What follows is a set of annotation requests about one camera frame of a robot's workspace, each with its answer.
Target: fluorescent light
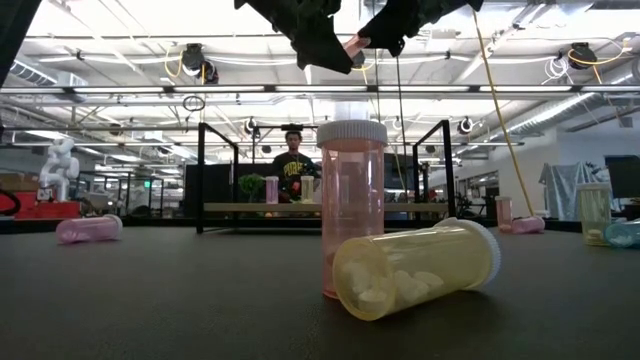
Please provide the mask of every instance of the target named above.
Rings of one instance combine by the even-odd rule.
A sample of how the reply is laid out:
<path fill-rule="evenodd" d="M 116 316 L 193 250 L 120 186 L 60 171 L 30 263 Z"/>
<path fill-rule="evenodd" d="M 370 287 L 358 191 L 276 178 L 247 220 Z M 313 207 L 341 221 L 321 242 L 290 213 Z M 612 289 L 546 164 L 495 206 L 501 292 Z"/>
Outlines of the fluorescent light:
<path fill-rule="evenodd" d="M 172 146 L 171 152 L 173 152 L 174 154 L 178 155 L 178 156 L 182 156 L 185 159 L 191 159 L 192 157 L 195 157 L 196 155 L 193 153 L 193 151 L 182 147 L 182 146 Z"/>
<path fill-rule="evenodd" d="M 631 86 L 631 85 L 613 85 L 613 86 L 583 86 L 582 87 L 583 91 L 599 91 L 599 92 L 606 92 L 606 91 L 640 91 L 640 86 Z"/>
<path fill-rule="evenodd" d="M 162 93 L 164 89 L 159 86 L 120 86 L 120 87 L 76 87 L 73 89 L 78 94 L 131 94 L 131 93 Z"/>
<path fill-rule="evenodd" d="M 596 93 L 593 92 L 588 92 L 585 94 L 582 94 L 580 96 L 572 96 L 569 99 L 561 102 L 558 106 L 553 107 L 541 114 L 538 114 L 536 116 L 534 116 L 533 118 L 527 120 L 527 121 L 523 121 L 520 124 L 514 125 L 512 127 L 510 127 L 509 129 L 507 129 L 508 132 L 511 132 L 513 130 L 519 129 L 525 125 L 528 124 L 532 124 L 532 123 L 541 123 L 543 121 L 547 121 L 551 118 L 553 118 L 554 116 L 560 114 L 561 112 L 565 111 L 566 109 L 579 104 L 580 102 L 582 102 L 585 99 L 588 99 L 592 96 L 594 96 Z"/>
<path fill-rule="evenodd" d="M 379 86 L 378 90 L 381 92 L 399 92 L 398 86 Z M 402 86 L 402 92 L 464 92 L 469 91 L 468 86 L 415 86 L 404 85 Z"/>
<path fill-rule="evenodd" d="M 623 77 L 621 77 L 619 79 L 613 80 L 611 83 L 614 84 L 614 85 L 617 85 L 617 84 L 623 83 L 623 82 L 625 82 L 627 80 L 630 80 L 632 77 L 633 77 L 633 74 L 629 74 L 629 75 L 623 76 Z"/>
<path fill-rule="evenodd" d="M 180 170 L 178 169 L 160 169 L 160 171 L 165 174 L 180 175 Z"/>
<path fill-rule="evenodd" d="M 571 86 L 549 85 L 549 86 L 496 86 L 498 92 L 562 92 L 571 90 Z M 491 86 L 481 86 L 480 91 L 490 92 Z"/>
<path fill-rule="evenodd" d="M 63 94 L 64 90 L 62 88 L 48 88 L 48 87 L 39 87 L 39 88 L 3 88 L 0 89 L 0 94 Z"/>
<path fill-rule="evenodd" d="M 160 78 L 160 81 L 168 82 L 172 86 L 176 86 L 176 83 L 173 82 L 173 80 L 169 79 L 168 77 L 162 77 L 162 78 Z"/>
<path fill-rule="evenodd" d="M 58 140 L 58 139 L 65 139 L 67 138 L 66 135 L 61 134 L 59 132 L 55 132 L 55 131 L 45 131 L 45 130 L 29 130 L 29 131 L 25 131 L 27 134 L 29 135 L 35 135 L 35 136 L 40 136 L 43 138 L 47 138 L 47 139 L 51 139 L 51 140 Z"/>
<path fill-rule="evenodd" d="M 109 156 L 111 156 L 116 160 L 126 161 L 126 162 L 138 162 L 142 160 L 139 157 L 131 156 L 131 155 L 109 155 Z"/>
<path fill-rule="evenodd" d="M 102 176 L 109 176 L 109 177 L 120 177 L 123 174 L 122 173 L 101 173 L 100 175 Z"/>
<path fill-rule="evenodd" d="M 99 151 L 95 151 L 93 149 L 85 148 L 85 147 L 82 147 L 82 146 L 78 146 L 78 150 L 84 151 L 84 152 L 86 152 L 88 154 L 92 154 L 92 155 L 99 155 L 99 156 L 104 155 L 103 153 L 101 153 Z"/>
<path fill-rule="evenodd" d="M 276 92 L 366 92 L 366 86 L 276 86 Z"/>
<path fill-rule="evenodd" d="M 225 93 L 225 92 L 263 92 L 263 86 L 226 86 L 226 85 L 209 85 L 209 86 L 178 86 L 173 88 L 175 92 L 187 93 Z"/>
<path fill-rule="evenodd" d="M 459 158 L 453 158 L 453 161 L 461 161 Z M 444 161 L 444 159 L 440 158 L 418 158 L 418 161 Z"/>

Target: cable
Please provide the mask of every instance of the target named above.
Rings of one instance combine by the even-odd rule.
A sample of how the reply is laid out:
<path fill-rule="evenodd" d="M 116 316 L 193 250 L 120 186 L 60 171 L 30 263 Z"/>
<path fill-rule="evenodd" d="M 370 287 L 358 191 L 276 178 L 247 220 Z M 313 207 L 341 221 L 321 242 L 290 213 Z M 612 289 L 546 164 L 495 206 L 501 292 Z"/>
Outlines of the cable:
<path fill-rule="evenodd" d="M 407 202 L 409 202 L 409 197 L 407 196 L 407 186 L 404 183 L 404 177 L 402 176 L 402 168 L 400 167 L 400 159 L 398 158 L 398 153 L 396 152 L 395 146 L 391 146 L 391 150 L 393 150 L 393 155 L 396 158 L 396 165 L 398 166 L 398 175 L 400 176 L 400 183 L 402 184 L 402 191 L 404 191 L 404 196 L 407 198 Z"/>
<path fill-rule="evenodd" d="M 9 200 L 11 200 L 11 202 L 13 202 L 13 208 L 7 209 L 7 210 L 0 210 L 0 215 L 1 216 L 13 216 L 13 215 L 17 214 L 18 212 L 20 212 L 20 208 L 22 207 L 22 204 L 20 203 L 20 199 L 18 199 L 12 193 L 10 193 L 8 191 L 5 191 L 5 190 L 2 190 L 2 189 L 0 189 L 0 195 L 4 195 L 4 196 L 8 197 Z"/>
<path fill-rule="evenodd" d="M 545 85 L 552 80 L 561 79 L 565 75 L 569 77 L 568 71 L 569 62 L 566 59 L 553 58 L 549 60 L 544 66 L 544 73 L 547 74 L 548 79 L 543 81 L 541 85 Z"/>
<path fill-rule="evenodd" d="M 622 54 L 624 54 L 626 52 L 624 50 L 624 48 L 622 48 L 622 50 L 620 50 L 620 53 L 617 56 L 612 57 L 611 59 L 602 60 L 602 61 L 584 61 L 584 60 L 576 59 L 573 56 L 571 56 L 571 54 L 574 51 L 575 50 L 573 50 L 573 49 L 569 50 L 569 52 L 567 53 L 567 56 L 569 57 L 569 59 L 577 62 L 578 64 L 583 64 L 583 65 L 604 65 L 604 64 L 608 64 L 608 63 L 610 63 L 612 61 L 618 60 L 622 56 Z"/>
<path fill-rule="evenodd" d="M 376 64 L 376 89 L 377 89 L 376 90 L 376 95 L 378 97 L 378 122 L 381 123 L 382 119 L 380 117 L 382 116 L 382 114 L 381 114 L 381 111 L 380 111 L 380 78 L 378 76 L 378 49 L 373 49 L 373 51 L 375 51 L 375 54 L 376 54 L 376 62 L 375 62 L 375 64 Z"/>
<path fill-rule="evenodd" d="M 527 208 L 529 209 L 529 214 L 531 216 L 535 216 L 533 211 L 533 206 L 531 205 L 531 200 L 529 199 L 529 193 L 527 192 L 526 187 L 524 186 L 524 180 L 522 179 L 522 174 L 520 173 L 520 165 L 518 165 L 518 159 L 516 158 L 516 153 L 513 150 L 513 145 L 511 145 L 511 138 L 509 137 L 509 132 L 507 131 L 507 125 L 504 122 L 504 118 L 502 117 L 502 112 L 500 111 L 500 105 L 498 105 L 498 96 L 496 95 L 496 87 L 493 83 L 493 77 L 491 76 L 491 68 L 489 67 L 489 62 L 487 61 L 487 53 L 485 51 L 485 46 L 482 42 L 482 32 L 480 31 L 480 25 L 478 24 L 478 15 L 475 10 L 472 10 L 473 13 L 473 21 L 476 24 L 476 31 L 478 32 L 478 41 L 480 42 L 480 49 L 482 51 L 482 59 L 484 60 L 484 67 L 487 71 L 487 79 L 489 80 L 489 86 L 491 87 L 491 96 L 493 97 L 493 104 L 496 107 L 496 114 L 498 115 L 498 119 L 500 120 L 500 127 L 502 127 L 502 132 L 504 134 L 504 138 L 509 147 L 509 152 L 511 153 L 511 159 L 513 160 L 513 166 L 516 170 L 516 175 L 518 175 L 518 181 L 520 182 L 520 188 L 522 189 L 522 193 L 524 195 L 524 199 L 527 202 Z"/>
<path fill-rule="evenodd" d="M 164 70 L 167 72 L 167 75 L 171 76 L 172 78 L 177 78 L 178 76 L 180 76 L 180 74 L 182 73 L 182 53 L 184 52 L 184 50 L 180 51 L 180 60 L 179 64 L 178 64 L 178 72 L 176 74 L 172 73 L 171 70 L 169 70 L 169 52 L 171 51 L 171 48 L 167 49 L 167 54 L 165 56 L 164 59 Z"/>
<path fill-rule="evenodd" d="M 596 74 L 596 79 L 598 79 L 598 83 L 602 84 L 602 78 L 600 77 L 600 73 L 598 72 L 598 67 L 593 67 L 593 72 Z"/>
<path fill-rule="evenodd" d="M 600 72 L 598 71 L 598 67 L 595 65 L 593 66 L 593 72 L 596 74 L 596 79 L 598 80 L 598 83 L 602 84 L 602 77 L 600 77 Z M 606 99 L 609 105 L 613 108 L 613 113 L 616 116 L 618 123 L 622 124 L 622 119 L 620 118 L 620 112 L 618 111 L 618 108 L 615 105 L 613 105 L 613 103 L 611 102 L 611 99 L 609 99 L 608 97 L 606 97 Z M 589 111 L 589 114 L 591 114 L 591 117 L 593 118 L 593 120 L 596 122 L 596 124 L 598 124 L 599 123 L 598 119 L 593 115 L 591 110 L 587 108 L 587 111 Z"/>
<path fill-rule="evenodd" d="M 404 131 L 404 111 L 402 109 L 402 81 L 400 81 L 400 61 L 396 57 L 396 72 L 398 75 L 398 99 L 400 101 L 400 125 L 402 126 L 402 149 L 404 150 L 404 168 L 405 170 L 409 167 L 407 166 L 407 138 L 405 136 Z M 407 198 L 407 203 L 409 202 L 409 190 L 404 187 L 405 197 Z"/>

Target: gray cloth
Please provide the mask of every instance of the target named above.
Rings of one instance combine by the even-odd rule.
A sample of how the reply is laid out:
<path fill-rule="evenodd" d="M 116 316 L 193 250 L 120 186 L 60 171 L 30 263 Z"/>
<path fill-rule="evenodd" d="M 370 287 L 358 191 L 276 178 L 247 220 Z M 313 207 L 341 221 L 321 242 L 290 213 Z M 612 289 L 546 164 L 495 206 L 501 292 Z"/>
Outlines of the gray cloth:
<path fill-rule="evenodd" d="M 546 186 L 549 215 L 561 221 L 579 221 L 576 185 L 608 182 L 603 172 L 594 172 L 582 162 L 575 165 L 544 164 L 539 182 Z"/>

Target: computer screen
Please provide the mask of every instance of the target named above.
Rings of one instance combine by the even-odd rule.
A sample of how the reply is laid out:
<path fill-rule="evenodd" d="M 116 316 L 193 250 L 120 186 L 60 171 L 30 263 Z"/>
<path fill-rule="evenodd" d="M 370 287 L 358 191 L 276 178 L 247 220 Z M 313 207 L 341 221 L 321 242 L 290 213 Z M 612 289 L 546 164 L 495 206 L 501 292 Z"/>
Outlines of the computer screen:
<path fill-rule="evenodd" d="M 611 177 L 613 197 L 616 199 L 640 197 L 640 157 L 606 156 L 605 163 Z"/>

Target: wooden table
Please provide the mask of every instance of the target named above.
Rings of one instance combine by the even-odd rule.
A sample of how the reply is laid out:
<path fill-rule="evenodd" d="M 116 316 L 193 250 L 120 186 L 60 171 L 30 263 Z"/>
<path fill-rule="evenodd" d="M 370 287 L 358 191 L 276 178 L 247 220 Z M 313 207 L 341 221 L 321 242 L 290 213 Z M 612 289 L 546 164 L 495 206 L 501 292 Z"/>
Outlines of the wooden table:
<path fill-rule="evenodd" d="M 322 204 L 253 204 L 253 203 L 205 203 L 208 212 L 322 212 Z M 448 211 L 447 204 L 439 203 L 385 203 L 385 212 L 437 212 Z"/>

